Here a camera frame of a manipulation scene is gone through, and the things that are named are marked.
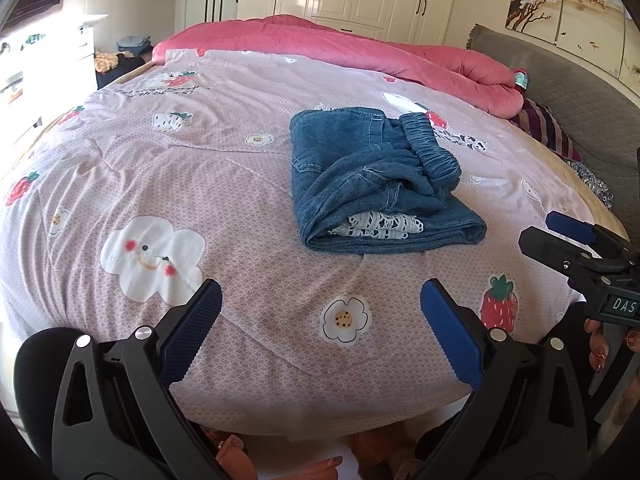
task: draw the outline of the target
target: rolled pink comforter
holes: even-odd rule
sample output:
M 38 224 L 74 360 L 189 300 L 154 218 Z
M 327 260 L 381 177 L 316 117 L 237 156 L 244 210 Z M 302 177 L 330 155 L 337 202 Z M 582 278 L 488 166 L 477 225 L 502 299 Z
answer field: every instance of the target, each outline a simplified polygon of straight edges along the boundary
M 167 50 L 253 50 L 307 56 L 348 68 L 375 70 L 453 95 L 496 117 L 522 109 L 513 73 L 484 54 L 452 46 L 389 43 L 352 36 L 295 16 L 200 23 L 159 43 L 155 64 Z

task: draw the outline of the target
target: headboard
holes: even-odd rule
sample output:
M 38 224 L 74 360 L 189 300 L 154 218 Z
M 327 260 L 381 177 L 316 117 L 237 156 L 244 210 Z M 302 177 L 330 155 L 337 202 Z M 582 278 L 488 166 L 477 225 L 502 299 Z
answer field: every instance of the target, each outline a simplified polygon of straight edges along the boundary
M 526 96 L 551 108 L 583 163 L 612 189 L 613 213 L 640 244 L 640 108 L 604 79 L 528 41 L 476 25 L 466 47 L 527 70 Z

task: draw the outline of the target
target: blue gripper pad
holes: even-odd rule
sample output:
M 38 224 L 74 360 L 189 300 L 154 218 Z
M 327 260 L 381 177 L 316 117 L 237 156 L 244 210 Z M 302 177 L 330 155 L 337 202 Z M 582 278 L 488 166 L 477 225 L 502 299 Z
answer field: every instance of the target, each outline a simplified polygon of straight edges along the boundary
M 484 378 L 482 352 L 455 307 L 456 304 L 438 280 L 424 283 L 420 291 L 420 309 L 431 325 L 456 377 L 477 391 Z
M 166 388 L 184 379 L 200 346 L 220 314 L 222 289 L 218 282 L 207 280 L 184 307 L 187 308 L 186 313 L 164 342 L 160 352 L 162 362 L 160 380 Z
M 558 211 L 549 213 L 545 223 L 552 231 L 571 238 L 579 244 L 589 245 L 596 241 L 596 234 L 591 224 L 563 215 Z

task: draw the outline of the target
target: striped pillow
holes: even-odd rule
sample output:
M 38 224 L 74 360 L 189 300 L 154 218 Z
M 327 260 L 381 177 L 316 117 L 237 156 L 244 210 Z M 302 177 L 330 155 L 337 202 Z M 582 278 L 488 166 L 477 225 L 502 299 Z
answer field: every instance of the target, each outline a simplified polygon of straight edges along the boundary
M 551 110 L 546 106 L 539 105 L 525 97 L 522 111 L 514 118 L 509 119 L 509 122 L 544 144 L 552 152 L 580 162 L 580 152 L 567 134 L 562 131 Z

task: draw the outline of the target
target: blue denim pants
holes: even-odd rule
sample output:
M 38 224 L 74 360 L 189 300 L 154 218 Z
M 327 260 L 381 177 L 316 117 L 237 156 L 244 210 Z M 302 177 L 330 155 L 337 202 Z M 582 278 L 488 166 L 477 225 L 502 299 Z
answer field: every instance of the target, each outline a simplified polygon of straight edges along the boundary
M 388 119 L 373 108 L 306 110 L 292 118 L 290 132 L 293 209 L 306 247 L 388 254 L 484 238 L 484 221 L 451 194 L 460 165 L 438 145 L 425 114 Z M 416 215 L 424 229 L 404 240 L 327 234 L 365 211 Z

